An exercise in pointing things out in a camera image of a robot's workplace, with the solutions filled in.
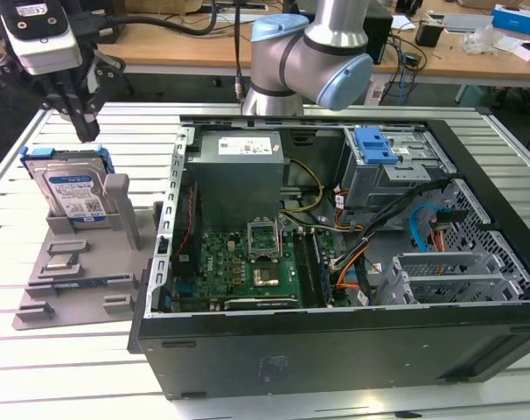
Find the blue drive latch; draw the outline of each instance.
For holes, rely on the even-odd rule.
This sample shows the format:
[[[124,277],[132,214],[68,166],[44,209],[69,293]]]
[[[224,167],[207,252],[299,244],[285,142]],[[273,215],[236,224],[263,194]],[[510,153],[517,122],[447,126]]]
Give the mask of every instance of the blue drive latch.
[[[354,129],[354,138],[365,164],[394,165],[399,162],[388,140],[376,127],[357,127]]]

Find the hard drive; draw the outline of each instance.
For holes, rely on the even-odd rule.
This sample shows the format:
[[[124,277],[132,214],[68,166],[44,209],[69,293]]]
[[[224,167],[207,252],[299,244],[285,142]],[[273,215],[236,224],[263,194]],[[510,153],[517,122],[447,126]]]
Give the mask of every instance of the hard drive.
[[[103,192],[106,175],[114,172],[106,149],[38,148],[28,153],[24,147],[20,161],[38,183],[51,217],[68,217],[78,229],[109,226],[106,216],[116,210]]]

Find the blue box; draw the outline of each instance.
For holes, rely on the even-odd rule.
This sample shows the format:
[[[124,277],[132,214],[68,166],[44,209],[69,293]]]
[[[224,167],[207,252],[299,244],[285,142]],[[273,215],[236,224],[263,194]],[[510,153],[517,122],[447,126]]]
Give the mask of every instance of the blue box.
[[[497,4],[492,11],[492,26],[530,35],[530,10]]]

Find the wooden desk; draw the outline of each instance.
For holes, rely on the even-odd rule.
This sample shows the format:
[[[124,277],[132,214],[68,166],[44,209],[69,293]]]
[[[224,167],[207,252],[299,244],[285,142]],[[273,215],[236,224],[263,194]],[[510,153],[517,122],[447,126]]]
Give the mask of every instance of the wooden desk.
[[[416,13],[414,21],[424,18],[425,13],[485,14],[490,10],[468,9],[443,0],[424,0]],[[529,36],[508,32],[515,38],[530,39]],[[400,31],[399,36],[409,42],[415,42],[416,29]],[[510,52],[498,51],[497,55],[468,55],[461,47],[462,35],[442,32],[435,48],[425,48],[428,62],[416,77],[420,83],[441,83],[455,85],[500,86],[530,88],[530,63]],[[405,51],[414,52],[414,47],[404,45]],[[366,97],[366,105],[377,105],[386,84],[397,69],[397,53],[388,47],[384,52],[382,64],[375,68],[372,85]]]
[[[443,0],[425,0],[415,19],[427,11],[438,13],[484,13],[489,10],[462,8]],[[189,22],[200,17],[189,16]],[[204,27],[199,22],[193,27]],[[251,67],[251,24],[244,24],[241,33],[241,66],[249,75]],[[416,31],[401,31],[400,36],[414,42]],[[100,45],[102,52],[120,57],[128,64],[128,73],[138,74],[207,74],[234,75],[234,40],[232,28],[218,32],[218,38],[193,38],[145,24],[130,25],[116,44]],[[428,64],[417,76],[421,83],[457,85],[507,86],[530,88],[530,63],[508,52],[497,55],[467,55],[461,46],[461,35],[443,32],[436,48],[423,48]],[[377,105],[380,92],[397,69],[397,56],[386,49],[382,63],[375,67],[366,104]]]

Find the blue hard drive label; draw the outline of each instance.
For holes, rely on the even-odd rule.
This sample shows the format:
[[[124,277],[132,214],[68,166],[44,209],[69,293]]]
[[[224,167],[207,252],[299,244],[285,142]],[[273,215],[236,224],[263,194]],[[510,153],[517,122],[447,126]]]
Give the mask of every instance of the blue hard drive label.
[[[50,177],[49,183],[55,198],[72,221],[103,221],[106,218],[100,197],[93,192],[94,181],[89,176]]]

